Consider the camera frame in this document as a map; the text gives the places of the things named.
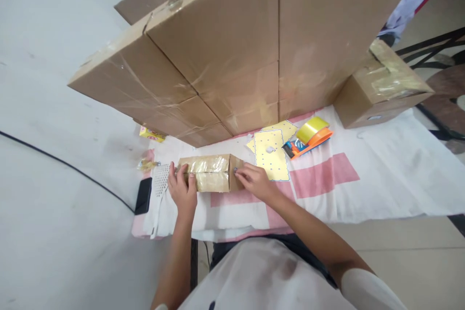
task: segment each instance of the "hand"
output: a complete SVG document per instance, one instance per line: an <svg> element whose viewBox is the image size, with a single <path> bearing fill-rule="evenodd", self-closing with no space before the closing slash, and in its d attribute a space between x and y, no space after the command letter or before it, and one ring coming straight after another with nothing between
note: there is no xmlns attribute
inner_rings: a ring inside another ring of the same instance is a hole
<svg viewBox="0 0 465 310"><path fill-rule="evenodd" d="M168 188L171 197L178 207L178 219L194 219L195 208L197 207L197 186L195 175L189 175L189 187L184 180L184 172L187 164L183 165L178 173L174 174L174 163L170 163L170 174L168 176Z"/></svg>
<svg viewBox="0 0 465 310"><path fill-rule="evenodd" d="M273 197L282 195L276 185L269 181L265 169L261 167L246 162L243 168L236 171L236 177L248 191L265 203Z"/></svg>

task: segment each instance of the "black cable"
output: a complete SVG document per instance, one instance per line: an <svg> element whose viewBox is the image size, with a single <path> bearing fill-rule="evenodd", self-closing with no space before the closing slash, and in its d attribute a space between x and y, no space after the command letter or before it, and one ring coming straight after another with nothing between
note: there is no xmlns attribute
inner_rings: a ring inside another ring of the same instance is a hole
<svg viewBox="0 0 465 310"><path fill-rule="evenodd" d="M208 246L207 243L204 241L203 244L205 245L205 249L207 250L207 260L208 260L208 267L210 267L210 256L208 255Z"/></svg>
<svg viewBox="0 0 465 310"><path fill-rule="evenodd" d="M16 137L13 137L13 136L10 136L9 134L5 133L5 132L2 132L0 131L0 135L6 137L6 138L9 138L11 140L14 140L22 145L25 145L27 146L28 148L31 148L31 149L34 149L35 151L38 151L40 152L41 154L44 154L44 155L47 155L48 157L51 157L52 159L55 159L59 162L61 162L62 164L74 169L75 171L79 172L80 174L82 174L84 177L86 177L87 179L90 179L91 181L93 181L95 184L97 184L98 186L102 187L103 189L105 189L106 191L108 191L111 195L113 195L114 197L116 197L119 201L121 201L132 213L135 213L134 210L122 199L120 198L118 195L116 195L113 191L111 191L110 189L108 189L106 186L104 186L103 184L100 184L98 181L96 181L95 179L91 178L90 176L86 175L83 171L81 170L78 170L76 167L74 167L73 165L70 165L69 163L67 163L66 161L63 161L61 160L60 158L56 157L56 156L53 156L52 154L49 154L47 153L46 151L42 150L42 149L39 149L29 143L26 143L25 141L23 140L20 140Z"/></svg>

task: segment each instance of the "person's right hand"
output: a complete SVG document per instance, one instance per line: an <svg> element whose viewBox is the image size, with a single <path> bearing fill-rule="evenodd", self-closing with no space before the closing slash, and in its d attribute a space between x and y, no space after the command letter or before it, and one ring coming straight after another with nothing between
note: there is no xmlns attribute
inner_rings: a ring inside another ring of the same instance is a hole
<svg viewBox="0 0 465 310"><path fill-rule="evenodd" d="M265 203L277 195L282 195L261 167L245 162L244 167L238 169L235 175L248 191Z"/></svg>

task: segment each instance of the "yellow tape roll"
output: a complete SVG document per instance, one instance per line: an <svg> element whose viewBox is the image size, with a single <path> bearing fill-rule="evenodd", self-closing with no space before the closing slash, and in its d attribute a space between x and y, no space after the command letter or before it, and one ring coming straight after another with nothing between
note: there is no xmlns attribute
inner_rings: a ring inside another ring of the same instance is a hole
<svg viewBox="0 0 465 310"><path fill-rule="evenodd" d="M318 131L322 130L325 127L329 127L329 124L315 116L308 120L298 131L296 134L297 139L299 139L305 145L308 144L310 139L318 133Z"/></svg>

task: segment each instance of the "black phone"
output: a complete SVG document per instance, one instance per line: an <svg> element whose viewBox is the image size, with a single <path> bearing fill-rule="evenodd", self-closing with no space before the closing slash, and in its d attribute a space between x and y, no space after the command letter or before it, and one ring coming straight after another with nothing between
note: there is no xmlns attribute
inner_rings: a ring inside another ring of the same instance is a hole
<svg viewBox="0 0 465 310"><path fill-rule="evenodd" d="M137 194L135 215L141 215L149 211L150 193L152 192L152 178L142 179Z"/></svg>

